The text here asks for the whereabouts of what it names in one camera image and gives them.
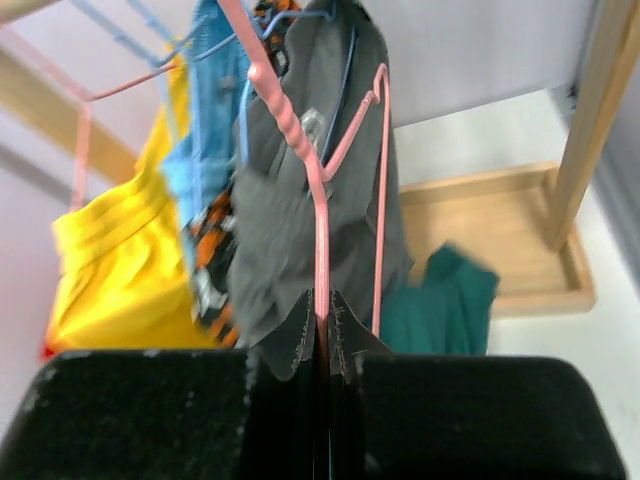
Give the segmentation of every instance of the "orange patterned cloth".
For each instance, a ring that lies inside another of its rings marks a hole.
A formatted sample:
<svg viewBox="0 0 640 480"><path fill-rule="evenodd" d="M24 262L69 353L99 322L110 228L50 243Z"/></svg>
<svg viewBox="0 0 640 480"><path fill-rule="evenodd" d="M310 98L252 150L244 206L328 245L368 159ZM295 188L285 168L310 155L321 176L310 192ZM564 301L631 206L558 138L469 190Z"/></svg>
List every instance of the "orange patterned cloth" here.
<svg viewBox="0 0 640 480"><path fill-rule="evenodd" d="M195 318L221 347L233 347L239 337L232 323L227 289L227 271L235 253L232 227L230 189L222 192L190 226L196 244Z"/></svg>
<svg viewBox="0 0 640 480"><path fill-rule="evenodd" d="M264 20L261 25L262 28L266 29L271 19L285 10L299 12L300 6L295 0L262 0L258 3L253 13L256 17ZM286 18L278 22L271 35L264 41L264 47L269 54L271 65L279 77L282 77L289 69L289 57L284 48L284 36L293 20L293 18Z"/></svg>

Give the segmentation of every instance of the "black plastic object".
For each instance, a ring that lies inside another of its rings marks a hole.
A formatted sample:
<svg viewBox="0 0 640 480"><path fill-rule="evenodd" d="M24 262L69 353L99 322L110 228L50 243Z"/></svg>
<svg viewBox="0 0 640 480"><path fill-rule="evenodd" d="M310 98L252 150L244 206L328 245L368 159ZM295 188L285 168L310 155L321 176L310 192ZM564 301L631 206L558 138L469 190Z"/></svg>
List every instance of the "black plastic object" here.
<svg viewBox="0 0 640 480"><path fill-rule="evenodd" d="M313 478L308 301L249 352L56 357L5 437L0 479Z"/></svg>
<svg viewBox="0 0 640 480"><path fill-rule="evenodd" d="M354 382L358 362L363 354L390 358L392 353L356 319L340 292L331 292L328 321L333 479L353 480L363 472L365 455L362 408Z"/></svg>
<svg viewBox="0 0 640 480"><path fill-rule="evenodd" d="M567 363L362 356L357 366L349 392L363 435L352 448L365 453L336 480L626 478L591 389Z"/></svg>

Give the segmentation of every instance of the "wooden shelf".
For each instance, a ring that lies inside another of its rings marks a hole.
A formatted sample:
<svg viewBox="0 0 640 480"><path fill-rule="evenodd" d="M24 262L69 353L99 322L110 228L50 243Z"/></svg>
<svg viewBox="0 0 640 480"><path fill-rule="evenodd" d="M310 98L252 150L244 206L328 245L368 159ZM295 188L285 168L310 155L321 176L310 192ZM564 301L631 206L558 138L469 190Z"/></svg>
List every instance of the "wooden shelf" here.
<svg viewBox="0 0 640 480"><path fill-rule="evenodd" d="M540 163L402 187L412 280L449 241L500 275L494 317L590 310L593 283L575 227L558 252L545 243L556 174L556 164Z"/></svg>

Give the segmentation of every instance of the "laundry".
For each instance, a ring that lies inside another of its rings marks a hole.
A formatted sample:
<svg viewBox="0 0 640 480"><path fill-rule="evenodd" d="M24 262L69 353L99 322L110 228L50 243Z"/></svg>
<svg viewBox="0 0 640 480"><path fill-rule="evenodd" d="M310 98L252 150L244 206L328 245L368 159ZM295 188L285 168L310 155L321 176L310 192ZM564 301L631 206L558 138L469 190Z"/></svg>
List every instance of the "laundry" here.
<svg viewBox="0 0 640 480"><path fill-rule="evenodd" d="M327 0L314 0L307 9L326 10L329 6ZM347 100L337 122L338 138L372 88L380 63L388 63L382 35L355 2L345 0L338 2L334 22L298 19L285 37L291 63L282 79L283 90L303 127L305 118L316 116L313 112L319 112L317 118L324 118L326 125L326 118L330 119L338 108L353 24L358 44ZM382 113L382 108L370 109L341 167L327 185L330 284L360 319L366 318L372 308ZM228 280L236 326L242 340L252 345L284 321L300 294L313 285L315 213L313 200L304 189L304 166L259 98L249 105L249 131L249 163L238 166L232 193L238 247ZM382 278L385 288L404 284L411 266L390 135ZM317 149L322 133L310 140Z"/></svg>
<svg viewBox="0 0 640 480"><path fill-rule="evenodd" d="M193 324L177 227L165 180L150 167L56 220L62 275L48 348L215 347Z"/></svg>
<svg viewBox="0 0 640 480"><path fill-rule="evenodd" d="M498 282L445 244L429 257L420 285L387 295L380 340L396 353L484 355Z"/></svg>
<svg viewBox="0 0 640 480"><path fill-rule="evenodd" d="M271 20L278 13L284 11L299 12L300 6L295 0L261 0L253 9L254 15L259 20ZM269 23L268 21L261 22L263 29L266 29ZM282 77L289 70L289 56L284 46L284 37L292 23L292 18L281 20L264 41L271 65L279 77Z"/></svg>
<svg viewBox="0 0 640 480"><path fill-rule="evenodd" d="M227 288L227 272L236 247L233 224L231 192L226 190L204 217L194 219L190 226L196 242L195 317L222 347L233 347L238 339Z"/></svg>
<svg viewBox="0 0 640 480"><path fill-rule="evenodd" d="M234 150L232 126L238 115L240 86L249 68L246 53L237 40L195 60L233 33L215 0L201 0L196 7L193 23L203 19L204 24L185 54L189 65L191 130L161 164L178 203L191 269L195 246L187 235L188 224L203 214L229 183Z"/></svg>

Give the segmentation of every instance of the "pink clothes hanger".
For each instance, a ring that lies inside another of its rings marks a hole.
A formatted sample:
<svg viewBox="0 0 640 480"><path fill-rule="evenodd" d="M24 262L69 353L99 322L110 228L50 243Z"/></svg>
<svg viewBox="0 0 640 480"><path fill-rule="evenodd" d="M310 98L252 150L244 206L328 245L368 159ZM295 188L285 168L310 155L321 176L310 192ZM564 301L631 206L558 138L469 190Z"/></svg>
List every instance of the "pink clothes hanger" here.
<svg viewBox="0 0 640 480"><path fill-rule="evenodd" d="M378 199L378 227L376 236L376 260L373 294L373 333L380 332L380 303L382 296L382 259L384 246L384 224L387 190L387 160L389 156L389 123L391 99L389 96L389 74L387 66L381 63L373 78L373 89L369 90L360 103L353 120L340 140L333 156L322 167L316 151L307 138L296 116L291 101L282 91L280 80L274 72L267 54L253 30L241 0L218 0L229 23L251 60L248 77L256 93L265 102L278 124L287 143L302 159L309 180L311 196L316 215L316 260L315 260L315 311L318 317L319 343L321 352L328 362L329 314L329 221L327 197L324 184L330 181L340 167L353 139L362 124L369 106L380 103L380 83L384 87L384 120L382 130L382 152L380 158L380 193Z"/></svg>
<svg viewBox="0 0 640 480"><path fill-rule="evenodd" d="M93 94L78 83L74 82L66 73L57 65L42 55L33 45L29 44L20 35L15 33L9 27L4 26L0 29L2 38L20 52L26 58L29 58L40 71L46 73L67 93L80 104L78 112L78 127L76 135L76 152L73 171L73 185L71 189L71 205L70 211L78 210L82 207L85 198L87 168L89 163L89 145L91 135L92 110L91 103L110 97L117 93L128 90L132 87L140 85L152 78L161 75L176 67L174 63L165 65L156 72L143 75L130 82L124 83L119 87L107 90L106 92Z"/></svg>

